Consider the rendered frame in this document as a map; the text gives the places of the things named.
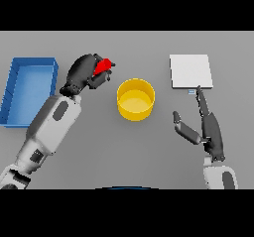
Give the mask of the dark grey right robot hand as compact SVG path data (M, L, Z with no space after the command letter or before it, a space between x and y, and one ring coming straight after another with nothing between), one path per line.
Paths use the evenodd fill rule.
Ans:
M211 156L213 162L223 162L225 156L221 130L215 115L208 109L205 96L200 86L196 88L195 98L201 118L202 134L184 123L177 111L173 112L175 131L193 145L203 144L204 150Z

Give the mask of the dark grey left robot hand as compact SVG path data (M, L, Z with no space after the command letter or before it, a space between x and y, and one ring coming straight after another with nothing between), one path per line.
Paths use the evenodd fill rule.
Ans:
M78 58L70 67L65 85L60 89L60 94L67 97L79 95L87 86L96 89L105 81L110 80L111 68L101 74L94 75L97 63L103 60L98 54L87 54Z

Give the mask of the red beaker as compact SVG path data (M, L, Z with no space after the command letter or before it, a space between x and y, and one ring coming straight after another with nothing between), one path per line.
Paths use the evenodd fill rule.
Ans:
M105 71L109 70L111 67L112 67L112 62L111 62L110 59L100 60L97 63L93 74L94 75L101 74L102 72L105 72Z

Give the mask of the yellow bowl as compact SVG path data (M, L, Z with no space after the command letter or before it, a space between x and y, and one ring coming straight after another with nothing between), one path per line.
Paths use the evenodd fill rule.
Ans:
M123 118L140 122L148 118L153 110L155 90L148 81L131 78L119 85L116 102L118 112Z

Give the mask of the pale square measuring scale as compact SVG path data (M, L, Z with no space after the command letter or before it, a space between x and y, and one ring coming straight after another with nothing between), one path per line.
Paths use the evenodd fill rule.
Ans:
M172 89L212 89L208 55L170 55Z

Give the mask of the blue tray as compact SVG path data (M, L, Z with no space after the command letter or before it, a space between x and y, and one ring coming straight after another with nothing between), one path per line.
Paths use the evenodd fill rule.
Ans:
M55 58L12 58L0 105L0 126L28 128L55 94L58 70Z

